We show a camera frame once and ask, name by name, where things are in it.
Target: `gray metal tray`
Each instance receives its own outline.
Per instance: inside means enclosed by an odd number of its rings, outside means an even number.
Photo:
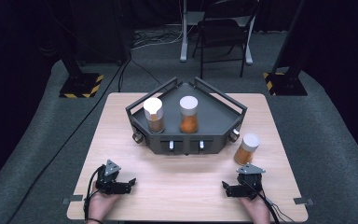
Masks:
[[[241,109],[241,113],[231,108],[227,103],[210,94],[215,92],[227,102]],[[198,99],[197,117],[199,129],[196,133],[182,133],[179,129],[181,122],[180,99],[191,95]],[[147,127],[144,110],[138,109],[133,114],[131,110],[150,97],[158,97],[162,101],[165,129],[162,133],[151,133]],[[146,145],[156,154],[213,154],[220,152],[227,139],[235,142],[247,107],[212,87],[202,79],[195,77],[193,83],[178,83],[174,77],[146,96],[126,107],[133,130],[132,138]]]

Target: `white lid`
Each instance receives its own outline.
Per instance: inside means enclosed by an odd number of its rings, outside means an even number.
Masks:
[[[246,151],[254,152],[260,145],[260,140],[255,133],[246,133],[241,144]]]
[[[180,112],[186,116],[192,116],[197,113],[199,101],[194,96],[184,96],[180,100]]]
[[[158,120],[162,118],[162,102],[157,97],[150,97],[144,101],[145,116],[149,120]]]

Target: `gray carpet floor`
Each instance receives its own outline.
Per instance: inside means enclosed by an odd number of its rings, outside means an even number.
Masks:
[[[223,92],[266,96],[300,192],[315,201],[308,206],[306,223],[358,223],[358,146],[324,88],[301,73],[308,96],[269,95],[263,73],[272,69],[285,37],[253,34],[254,63],[245,66],[243,78],[240,63],[232,62],[207,64],[204,80]],[[192,81],[200,73],[200,55],[191,58],[192,40],[187,62],[180,63],[180,44],[133,49],[120,90],[149,92],[172,77]],[[110,81],[119,66],[87,64],[81,69],[103,74],[101,88],[93,98],[60,98],[68,73],[61,61],[53,66],[34,119],[0,172],[0,223],[17,210],[10,223],[82,222],[67,218],[62,199],[74,192],[108,93],[118,91],[118,76]]]

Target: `dark background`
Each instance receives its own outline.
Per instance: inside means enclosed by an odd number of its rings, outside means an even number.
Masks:
[[[135,29],[180,20],[177,0],[125,2],[131,8]],[[263,0],[254,30],[288,31],[299,2]],[[301,69],[324,86],[358,143],[358,2],[305,2],[282,52],[280,66],[290,66],[302,50],[307,50]],[[200,7],[198,1],[188,3],[190,9]],[[76,34],[70,1],[49,4],[57,20]],[[67,31],[62,32],[75,54],[76,40]],[[40,0],[0,1],[0,169],[38,107],[51,66],[60,59],[50,34]],[[310,35],[316,36],[310,41],[314,48],[304,45]]]

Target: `clear plastic container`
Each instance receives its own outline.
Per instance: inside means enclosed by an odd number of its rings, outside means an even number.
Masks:
[[[199,101],[194,96],[185,96],[180,100],[182,121],[180,131],[182,133],[195,133],[199,129],[197,118],[197,106]]]
[[[148,98],[144,101],[144,111],[150,132],[161,133],[164,131],[164,112],[161,100],[156,97]]]
[[[260,145],[258,136],[254,133],[247,133],[235,153],[234,160],[239,165],[245,165],[252,162],[254,152]]]

